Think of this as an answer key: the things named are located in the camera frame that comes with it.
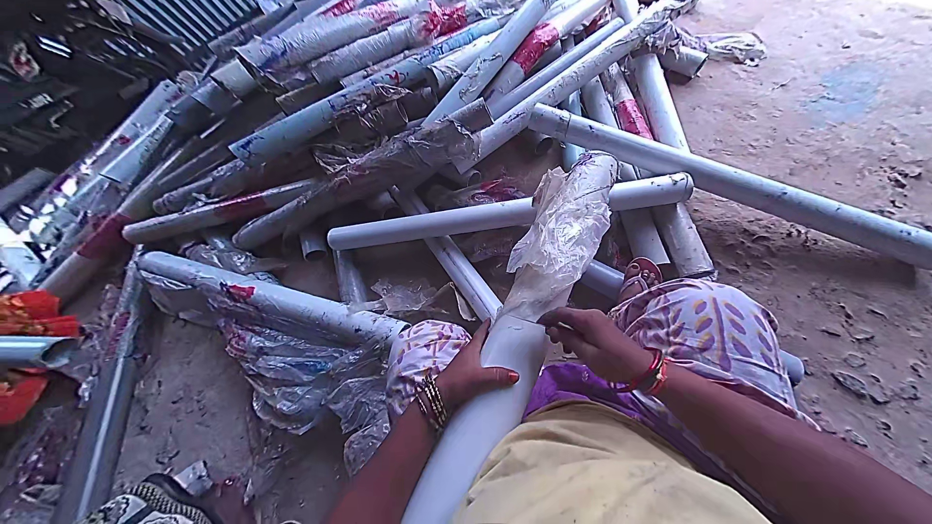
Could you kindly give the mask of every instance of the blue ink marking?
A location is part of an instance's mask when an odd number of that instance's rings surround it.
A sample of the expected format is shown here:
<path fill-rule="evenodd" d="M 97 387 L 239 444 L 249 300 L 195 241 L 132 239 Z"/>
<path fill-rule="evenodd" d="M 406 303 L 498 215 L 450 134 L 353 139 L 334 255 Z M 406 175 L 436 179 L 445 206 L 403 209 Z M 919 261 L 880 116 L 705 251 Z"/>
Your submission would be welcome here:
<path fill-rule="evenodd" d="M 864 117 L 879 90 L 882 71 L 872 63 L 853 62 L 822 76 L 825 92 L 803 103 L 815 124 L 824 128 Z"/>

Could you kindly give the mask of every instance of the woman's left hand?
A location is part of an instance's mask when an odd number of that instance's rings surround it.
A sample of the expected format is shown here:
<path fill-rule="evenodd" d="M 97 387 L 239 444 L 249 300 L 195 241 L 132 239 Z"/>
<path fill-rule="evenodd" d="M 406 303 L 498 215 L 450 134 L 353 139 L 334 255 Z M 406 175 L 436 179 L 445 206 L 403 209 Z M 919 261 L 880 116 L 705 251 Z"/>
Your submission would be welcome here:
<path fill-rule="evenodd" d="M 440 390 L 440 396 L 450 414 L 480 393 L 518 382 L 516 371 L 505 367 L 482 367 L 480 364 L 480 352 L 482 345 L 486 343 L 490 325 L 489 320 L 483 322 L 473 339 L 459 350 L 446 369 L 437 375 L 437 389 Z"/>

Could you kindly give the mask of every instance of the woman's right hand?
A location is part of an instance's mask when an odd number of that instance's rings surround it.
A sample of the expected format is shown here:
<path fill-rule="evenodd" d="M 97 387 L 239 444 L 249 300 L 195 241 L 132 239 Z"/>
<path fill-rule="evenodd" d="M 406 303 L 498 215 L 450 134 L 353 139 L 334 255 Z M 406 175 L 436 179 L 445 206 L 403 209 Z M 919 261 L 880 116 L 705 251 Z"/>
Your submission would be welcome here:
<path fill-rule="evenodd" d="M 651 366 L 653 354 L 638 346 L 600 310 L 556 308 L 537 322 L 547 327 L 553 343 L 563 344 L 564 352 L 576 353 L 602 379 L 628 382 Z"/>

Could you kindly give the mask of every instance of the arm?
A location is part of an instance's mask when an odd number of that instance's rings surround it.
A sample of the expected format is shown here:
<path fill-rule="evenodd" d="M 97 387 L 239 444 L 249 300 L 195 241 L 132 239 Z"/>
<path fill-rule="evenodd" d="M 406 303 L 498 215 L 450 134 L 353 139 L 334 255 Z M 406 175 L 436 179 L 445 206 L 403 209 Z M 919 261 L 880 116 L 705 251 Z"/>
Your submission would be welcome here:
<path fill-rule="evenodd" d="M 518 374 L 514 371 L 479 364 L 479 352 L 486 341 L 488 326 L 489 321 L 485 321 L 470 343 L 437 376 L 437 389 L 451 414 L 479 393 L 518 382 Z M 437 436 L 418 402 L 411 402 L 392 425 L 376 454 L 343 490 L 324 522 L 401 521 Z"/>
<path fill-rule="evenodd" d="M 625 382 L 651 364 L 651 353 L 601 311 L 558 308 L 539 322 L 603 379 Z M 932 496 L 867 453 L 684 368 L 667 370 L 656 397 L 789 520 L 919 523 L 932 515 Z"/>

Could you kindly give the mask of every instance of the bracelet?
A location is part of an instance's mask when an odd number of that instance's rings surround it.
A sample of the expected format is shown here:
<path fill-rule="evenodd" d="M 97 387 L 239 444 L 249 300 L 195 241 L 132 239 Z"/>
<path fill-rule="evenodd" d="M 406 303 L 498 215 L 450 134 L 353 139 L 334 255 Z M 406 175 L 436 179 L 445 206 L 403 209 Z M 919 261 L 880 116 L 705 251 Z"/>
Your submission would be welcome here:
<path fill-rule="evenodd" d="M 427 423 L 431 425 L 433 430 L 436 433 L 440 433 L 440 426 L 437 425 L 437 421 L 433 419 L 432 413 L 429 413 L 427 407 L 424 406 L 424 401 L 420 399 L 420 388 L 416 388 L 414 392 L 414 398 L 418 401 L 418 406 L 420 407 L 420 412 L 424 414 L 424 418 L 427 419 Z"/>
<path fill-rule="evenodd" d="M 647 371 L 641 373 L 633 380 L 628 383 L 624 382 L 608 382 L 609 387 L 612 388 L 616 393 L 631 393 L 632 391 L 639 389 L 641 384 L 643 384 L 648 379 L 653 379 L 651 384 L 656 382 L 658 374 L 661 372 L 661 369 L 665 369 L 664 352 L 655 349 L 655 348 L 646 348 L 648 351 L 653 352 L 653 362 L 647 368 Z"/>
<path fill-rule="evenodd" d="M 426 404 L 420 397 L 422 393 L 424 398 L 427 399 Z M 434 431 L 438 433 L 442 431 L 446 427 L 450 416 L 444 406 L 444 399 L 440 396 L 440 389 L 437 388 L 437 383 L 431 375 L 426 375 L 424 380 L 415 386 L 415 398 L 418 399 L 418 406 L 421 412 L 424 413 L 424 417 L 431 423 Z"/>

